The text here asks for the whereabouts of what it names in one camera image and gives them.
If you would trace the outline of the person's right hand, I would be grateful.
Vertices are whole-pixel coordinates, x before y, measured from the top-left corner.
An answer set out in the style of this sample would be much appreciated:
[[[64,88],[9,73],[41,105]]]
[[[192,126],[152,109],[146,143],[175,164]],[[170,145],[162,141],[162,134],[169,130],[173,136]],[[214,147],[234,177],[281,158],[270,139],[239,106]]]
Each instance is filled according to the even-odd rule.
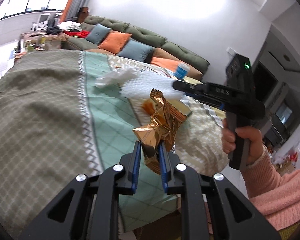
[[[247,164],[251,165],[263,154],[262,133],[251,126],[239,127],[235,129],[236,134],[250,140],[250,150],[247,158]],[[222,149],[223,152],[229,154],[236,148],[235,134],[228,129],[226,118],[223,119],[222,129]]]

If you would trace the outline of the pink sweater forearm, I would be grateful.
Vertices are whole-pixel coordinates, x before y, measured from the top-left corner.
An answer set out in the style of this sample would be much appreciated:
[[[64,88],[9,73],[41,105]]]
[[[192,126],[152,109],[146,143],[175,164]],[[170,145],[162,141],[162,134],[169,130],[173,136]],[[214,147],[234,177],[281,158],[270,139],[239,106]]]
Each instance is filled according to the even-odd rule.
[[[281,176],[263,146],[262,155],[242,177],[250,201],[276,230],[300,221],[300,169]]]

